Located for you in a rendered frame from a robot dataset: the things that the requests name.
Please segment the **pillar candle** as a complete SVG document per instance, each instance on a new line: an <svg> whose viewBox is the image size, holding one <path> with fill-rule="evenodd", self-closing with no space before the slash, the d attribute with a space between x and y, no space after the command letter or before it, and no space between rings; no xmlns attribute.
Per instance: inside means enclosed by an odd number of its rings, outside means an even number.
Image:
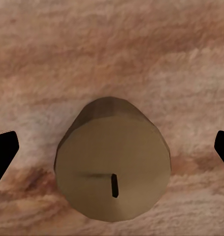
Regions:
<svg viewBox="0 0 224 236"><path fill-rule="evenodd" d="M53 168L73 209L109 223L151 210L172 172L160 130L130 102L112 96L83 108L58 144Z"/></svg>

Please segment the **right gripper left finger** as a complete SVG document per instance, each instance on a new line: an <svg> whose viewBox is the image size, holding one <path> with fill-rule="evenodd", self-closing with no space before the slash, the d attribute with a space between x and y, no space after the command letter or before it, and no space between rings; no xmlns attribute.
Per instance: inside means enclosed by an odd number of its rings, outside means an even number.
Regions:
<svg viewBox="0 0 224 236"><path fill-rule="evenodd" d="M0 179L19 150L15 131L0 134Z"/></svg>

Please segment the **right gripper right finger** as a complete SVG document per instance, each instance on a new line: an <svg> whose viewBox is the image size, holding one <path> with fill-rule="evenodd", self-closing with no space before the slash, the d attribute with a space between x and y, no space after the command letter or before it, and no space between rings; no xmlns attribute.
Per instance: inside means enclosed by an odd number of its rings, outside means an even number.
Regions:
<svg viewBox="0 0 224 236"><path fill-rule="evenodd" d="M224 131L217 133L214 148L224 162Z"/></svg>

